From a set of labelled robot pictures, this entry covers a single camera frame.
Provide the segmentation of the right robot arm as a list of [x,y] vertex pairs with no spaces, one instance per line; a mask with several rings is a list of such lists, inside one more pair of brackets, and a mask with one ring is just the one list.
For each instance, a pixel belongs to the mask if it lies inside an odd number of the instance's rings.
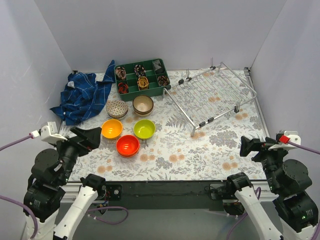
[[306,192],[312,185],[308,168],[296,159],[284,160],[289,150],[296,148],[319,154],[303,146],[296,131],[284,131],[276,139],[266,137],[264,141],[241,137],[239,155],[257,153],[252,161],[261,163],[270,192],[277,196],[273,204],[283,231],[270,220],[245,173],[228,176],[226,192],[242,204],[261,240],[315,240],[320,233],[319,209]]

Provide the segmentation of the beige bowl with drawing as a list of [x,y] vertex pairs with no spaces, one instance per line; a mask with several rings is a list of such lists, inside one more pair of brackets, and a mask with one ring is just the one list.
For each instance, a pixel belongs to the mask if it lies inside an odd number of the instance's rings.
[[147,116],[149,116],[149,115],[152,113],[152,111],[153,111],[153,110],[150,110],[150,111],[148,111],[148,112],[139,112],[139,111],[137,111],[136,109],[134,110],[134,112],[135,112],[138,116],[140,116],[140,117],[147,117]]

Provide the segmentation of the yellow bowl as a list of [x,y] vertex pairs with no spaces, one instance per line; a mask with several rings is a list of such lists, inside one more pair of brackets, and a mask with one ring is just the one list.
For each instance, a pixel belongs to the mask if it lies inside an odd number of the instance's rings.
[[109,119],[101,126],[101,134],[109,140],[118,138],[123,131],[123,124],[117,119]]

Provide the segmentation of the lime green bowl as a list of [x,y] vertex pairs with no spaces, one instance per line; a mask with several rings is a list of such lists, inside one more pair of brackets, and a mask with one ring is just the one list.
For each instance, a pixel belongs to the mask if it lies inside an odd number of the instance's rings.
[[150,139],[156,132],[156,125],[149,119],[142,119],[136,122],[133,132],[141,140]]

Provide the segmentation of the black brown bowl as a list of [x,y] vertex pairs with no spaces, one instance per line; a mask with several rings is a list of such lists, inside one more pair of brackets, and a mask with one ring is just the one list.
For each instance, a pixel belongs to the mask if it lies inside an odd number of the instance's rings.
[[153,110],[154,102],[147,95],[139,95],[133,99],[132,106],[136,113],[145,115]]

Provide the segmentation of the brown patterned white bowl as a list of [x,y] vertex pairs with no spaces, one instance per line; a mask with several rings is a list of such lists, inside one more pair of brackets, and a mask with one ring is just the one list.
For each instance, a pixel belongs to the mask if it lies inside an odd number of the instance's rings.
[[129,111],[128,104],[122,100],[110,100],[105,108],[107,114],[114,119],[123,118]]

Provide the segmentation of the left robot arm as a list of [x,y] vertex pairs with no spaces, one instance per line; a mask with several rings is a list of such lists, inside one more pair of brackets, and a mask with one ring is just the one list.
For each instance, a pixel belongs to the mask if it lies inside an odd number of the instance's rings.
[[31,133],[32,138],[40,137],[53,147],[37,154],[28,179],[23,203],[26,205],[25,233],[29,240],[72,239],[90,205],[106,196],[103,177],[92,173],[82,177],[75,201],[61,222],[55,224],[66,193],[63,186],[68,183],[77,159],[88,155],[101,143],[101,127],[87,130],[72,127],[71,132],[73,137],[62,136],[56,124],[48,122]]

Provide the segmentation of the orange bowl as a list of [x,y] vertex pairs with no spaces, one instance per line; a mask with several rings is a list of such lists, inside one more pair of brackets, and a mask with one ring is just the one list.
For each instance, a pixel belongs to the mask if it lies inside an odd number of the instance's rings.
[[116,143],[116,149],[123,154],[131,154],[140,149],[140,142],[134,135],[124,135]]
[[123,154],[121,152],[118,151],[118,154],[121,156],[121,157],[124,157],[124,158],[132,158],[133,156],[135,156],[137,153],[139,152],[139,150],[137,149],[135,152],[132,152],[131,154]]

